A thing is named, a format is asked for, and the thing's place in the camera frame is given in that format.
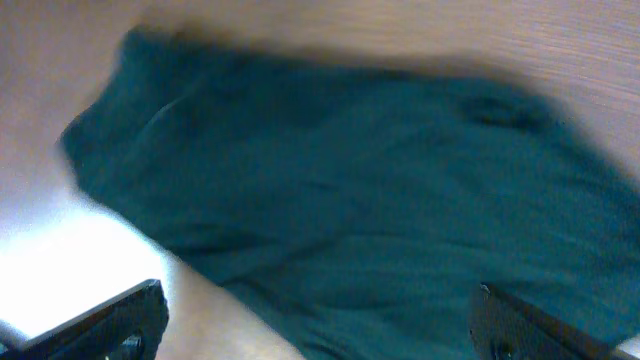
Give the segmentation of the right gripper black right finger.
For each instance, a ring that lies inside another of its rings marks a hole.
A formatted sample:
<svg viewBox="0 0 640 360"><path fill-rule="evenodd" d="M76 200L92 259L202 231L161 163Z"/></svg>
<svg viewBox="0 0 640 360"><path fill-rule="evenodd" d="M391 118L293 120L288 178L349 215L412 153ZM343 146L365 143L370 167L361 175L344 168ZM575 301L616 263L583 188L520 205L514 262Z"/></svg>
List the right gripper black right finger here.
<svg viewBox="0 0 640 360"><path fill-rule="evenodd" d="M482 360L635 358L486 283L472 296L469 337Z"/></svg>

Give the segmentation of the dark green shorts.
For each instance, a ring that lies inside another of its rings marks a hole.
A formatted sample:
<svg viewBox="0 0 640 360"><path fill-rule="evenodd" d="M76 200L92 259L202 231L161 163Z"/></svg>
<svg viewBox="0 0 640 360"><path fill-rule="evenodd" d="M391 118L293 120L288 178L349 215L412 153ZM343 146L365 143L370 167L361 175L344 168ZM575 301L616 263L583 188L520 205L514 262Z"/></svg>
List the dark green shorts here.
<svg viewBox="0 0 640 360"><path fill-rule="evenodd" d="M309 359L469 359L482 282L639 331L639 195L529 89L129 32L79 188Z"/></svg>

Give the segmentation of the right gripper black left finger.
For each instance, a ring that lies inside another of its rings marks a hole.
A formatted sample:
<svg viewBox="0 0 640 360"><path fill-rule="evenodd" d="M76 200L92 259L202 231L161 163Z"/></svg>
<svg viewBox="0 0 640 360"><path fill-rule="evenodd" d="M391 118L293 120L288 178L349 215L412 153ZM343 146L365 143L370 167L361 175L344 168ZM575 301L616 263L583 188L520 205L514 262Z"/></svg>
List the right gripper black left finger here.
<svg viewBox="0 0 640 360"><path fill-rule="evenodd" d="M1 325L1 360L155 360L169 321L162 283L145 280L27 339Z"/></svg>

